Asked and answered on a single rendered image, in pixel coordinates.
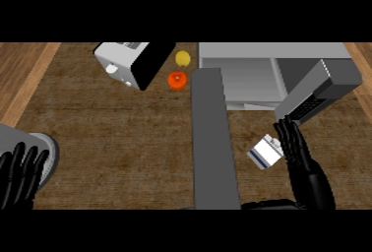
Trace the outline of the grey microwave door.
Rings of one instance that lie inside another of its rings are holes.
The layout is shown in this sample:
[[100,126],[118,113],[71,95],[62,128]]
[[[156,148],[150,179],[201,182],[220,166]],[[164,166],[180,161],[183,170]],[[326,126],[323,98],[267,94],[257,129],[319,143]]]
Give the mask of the grey microwave door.
[[196,210],[239,210],[221,70],[192,73],[192,147]]

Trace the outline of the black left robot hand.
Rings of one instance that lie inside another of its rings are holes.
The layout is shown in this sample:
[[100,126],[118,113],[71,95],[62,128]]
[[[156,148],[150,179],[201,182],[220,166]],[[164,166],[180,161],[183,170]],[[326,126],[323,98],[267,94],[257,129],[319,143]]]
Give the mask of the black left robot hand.
[[26,149],[19,142],[15,150],[0,156],[0,211],[28,211],[40,188],[49,150]]

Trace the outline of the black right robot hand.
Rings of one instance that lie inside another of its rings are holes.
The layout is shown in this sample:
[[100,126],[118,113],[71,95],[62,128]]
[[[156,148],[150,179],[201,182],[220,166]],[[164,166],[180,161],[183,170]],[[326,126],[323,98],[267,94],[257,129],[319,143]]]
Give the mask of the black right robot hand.
[[291,187],[295,200],[249,202],[243,210],[335,210],[335,200],[326,174],[311,158],[307,142],[298,125],[289,116],[273,124],[288,164]]

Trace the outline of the white and black toaster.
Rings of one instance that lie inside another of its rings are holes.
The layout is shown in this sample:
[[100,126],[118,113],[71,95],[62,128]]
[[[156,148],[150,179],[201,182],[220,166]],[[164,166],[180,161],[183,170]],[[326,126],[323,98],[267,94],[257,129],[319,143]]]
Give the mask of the white and black toaster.
[[144,91],[174,47],[174,41],[102,42],[93,55],[109,77]]

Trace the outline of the yellow lemon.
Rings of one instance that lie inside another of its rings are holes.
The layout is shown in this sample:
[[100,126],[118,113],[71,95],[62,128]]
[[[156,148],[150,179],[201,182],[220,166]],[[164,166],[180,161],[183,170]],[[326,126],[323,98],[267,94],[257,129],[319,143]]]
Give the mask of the yellow lemon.
[[180,50],[175,53],[175,64],[178,67],[187,67],[190,64],[190,54],[187,51]]

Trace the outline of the orange fruit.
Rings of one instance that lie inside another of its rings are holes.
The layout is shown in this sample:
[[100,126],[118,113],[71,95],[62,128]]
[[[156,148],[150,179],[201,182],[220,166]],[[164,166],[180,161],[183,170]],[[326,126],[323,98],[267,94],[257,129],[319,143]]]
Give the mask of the orange fruit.
[[168,87],[174,91],[183,91],[187,84],[187,77],[183,72],[171,72],[167,78]]

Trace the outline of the grey microwave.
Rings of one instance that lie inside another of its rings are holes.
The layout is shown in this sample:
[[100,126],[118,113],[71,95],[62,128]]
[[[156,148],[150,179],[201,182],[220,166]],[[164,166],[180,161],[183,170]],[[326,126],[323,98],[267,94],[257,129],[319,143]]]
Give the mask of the grey microwave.
[[199,67],[221,70],[229,110],[305,123],[360,85],[339,42],[201,42]]

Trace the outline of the white blue-striped milk carton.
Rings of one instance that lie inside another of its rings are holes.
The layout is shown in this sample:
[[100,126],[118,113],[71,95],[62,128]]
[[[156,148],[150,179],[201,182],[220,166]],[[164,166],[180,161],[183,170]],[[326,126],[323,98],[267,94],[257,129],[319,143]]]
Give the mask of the white blue-striped milk carton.
[[246,156],[260,169],[267,169],[283,157],[279,140],[266,134],[246,152]]

